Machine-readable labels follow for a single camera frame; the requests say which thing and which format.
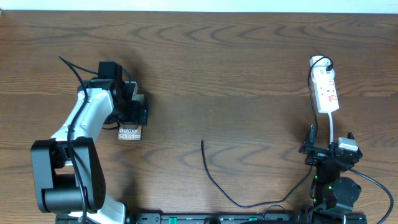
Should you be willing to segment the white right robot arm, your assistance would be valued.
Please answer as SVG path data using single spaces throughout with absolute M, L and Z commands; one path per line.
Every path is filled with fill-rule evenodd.
M 341 173 L 359 162 L 363 154 L 352 133 L 329 144 L 327 149 L 315 146 L 315 130 L 310 126 L 307 137 L 298 150 L 306 154 L 305 164 L 316 168 L 310 188 L 312 206 L 304 205 L 295 212 L 299 223 L 367 223 L 363 214 L 353 213 L 361 187 Z

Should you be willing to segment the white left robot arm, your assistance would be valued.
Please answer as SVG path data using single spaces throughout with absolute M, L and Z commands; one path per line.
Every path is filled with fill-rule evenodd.
M 33 143 L 30 154 L 37 206 L 54 213 L 56 223 L 135 223 L 135 216 L 106 193 L 96 150 L 102 130 L 120 141 L 140 141 L 147 124 L 146 98 L 128 71 L 100 62 L 90 80 L 80 79 L 77 102 L 62 127 Z

